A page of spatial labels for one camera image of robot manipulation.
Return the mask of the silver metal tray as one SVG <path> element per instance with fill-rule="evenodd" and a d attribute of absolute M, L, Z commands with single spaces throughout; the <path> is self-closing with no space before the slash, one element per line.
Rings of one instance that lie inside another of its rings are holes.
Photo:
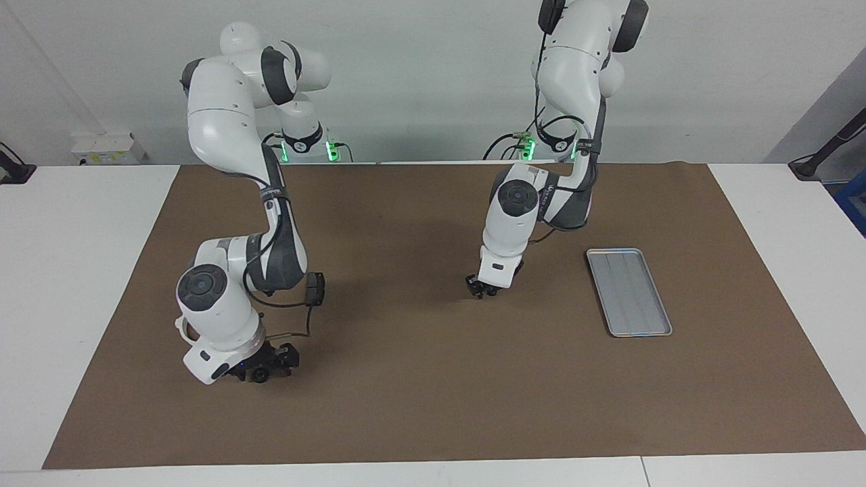
<path fill-rule="evenodd" d="M 662 337 L 673 333 L 640 249 L 591 248 L 585 256 L 611 336 Z"/>

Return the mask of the brown table mat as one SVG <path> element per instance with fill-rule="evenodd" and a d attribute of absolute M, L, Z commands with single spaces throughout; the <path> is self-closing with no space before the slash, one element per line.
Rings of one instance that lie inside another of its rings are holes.
<path fill-rule="evenodd" d="M 264 218 L 250 182 L 183 167 L 44 467 L 866 450 L 708 167 L 604 164 L 587 227 L 479 300 L 464 279 L 499 170 L 286 168 L 325 302 L 291 376 L 205 386 L 177 280 Z M 591 248 L 643 252 L 671 335 L 609 334 Z"/>

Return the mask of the white power strip box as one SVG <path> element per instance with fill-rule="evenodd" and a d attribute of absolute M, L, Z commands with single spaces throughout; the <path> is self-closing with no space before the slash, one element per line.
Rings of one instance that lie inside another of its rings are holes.
<path fill-rule="evenodd" d="M 77 164 L 147 164 L 150 160 L 132 133 L 76 136 L 71 154 Z"/>

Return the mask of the black table clamp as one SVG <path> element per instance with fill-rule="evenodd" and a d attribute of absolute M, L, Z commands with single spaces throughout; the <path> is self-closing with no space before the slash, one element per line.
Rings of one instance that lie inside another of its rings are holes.
<path fill-rule="evenodd" d="M 0 169 L 5 172 L 0 185 L 23 185 L 33 176 L 37 166 L 25 163 L 9 145 L 0 141 Z"/>

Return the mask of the blue crate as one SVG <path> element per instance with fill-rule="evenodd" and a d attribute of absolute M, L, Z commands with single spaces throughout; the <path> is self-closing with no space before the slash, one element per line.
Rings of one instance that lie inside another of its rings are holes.
<path fill-rule="evenodd" d="M 866 238 L 866 170 L 844 183 L 833 200 L 857 231 Z"/>

